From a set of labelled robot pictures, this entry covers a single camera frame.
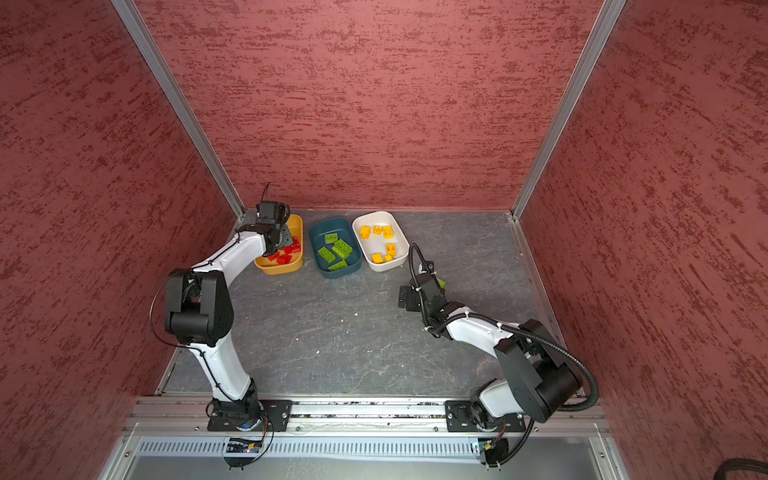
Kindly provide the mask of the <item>red long brick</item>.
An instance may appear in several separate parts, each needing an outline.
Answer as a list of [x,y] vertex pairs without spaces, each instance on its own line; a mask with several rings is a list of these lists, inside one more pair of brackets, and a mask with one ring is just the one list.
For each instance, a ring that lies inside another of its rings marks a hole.
[[292,244],[285,248],[285,252],[287,254],[294,254],[296,252],[300,252],[302,249],[300,240],[296,237],[292,237]]

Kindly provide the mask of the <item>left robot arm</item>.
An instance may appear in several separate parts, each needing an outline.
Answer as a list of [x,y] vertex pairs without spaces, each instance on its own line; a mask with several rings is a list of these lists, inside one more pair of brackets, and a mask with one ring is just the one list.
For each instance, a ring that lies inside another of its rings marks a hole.
[[293,244],[290,216],[284,203],[260,202],[221,248],[174,270],[164,282],[166,333],[201,366],[212,389],[211,417],[239,431],[265,430],[268,417],[231,337],[235,314],[229,286],[256,259]]

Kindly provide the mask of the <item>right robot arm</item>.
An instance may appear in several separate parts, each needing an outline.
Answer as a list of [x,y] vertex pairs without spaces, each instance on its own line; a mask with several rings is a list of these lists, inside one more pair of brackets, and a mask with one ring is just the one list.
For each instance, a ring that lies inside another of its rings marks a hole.
[[497,360],[501,379],[447,408],[457,421],[493,431],[508,416],[544,423],[558,411],[579,412],[598,403],[595,375],[537,320],[505,323],[449,301],[437,277],[426,272],[399,288],[398,306],[420,314],[432,337],[473,346]]

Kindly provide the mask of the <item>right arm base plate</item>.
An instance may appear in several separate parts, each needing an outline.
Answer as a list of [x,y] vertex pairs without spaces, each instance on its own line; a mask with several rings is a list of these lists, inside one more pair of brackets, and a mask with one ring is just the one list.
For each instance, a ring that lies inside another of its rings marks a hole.
[[448,400],[444,403],[444,409],[447,429],[452,433],[522,433],[526,428],[520,415],[493,417],[479,401]]

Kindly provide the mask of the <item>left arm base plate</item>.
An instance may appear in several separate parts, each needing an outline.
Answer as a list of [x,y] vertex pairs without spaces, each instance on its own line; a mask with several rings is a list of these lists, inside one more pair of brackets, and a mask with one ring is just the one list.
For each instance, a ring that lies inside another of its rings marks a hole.
[[290,418],[293,402],[290,400],[260,400],[255,407],[231,406],[215,400],[208,418],[209,432],[256,434],[264,431],[284,432]]

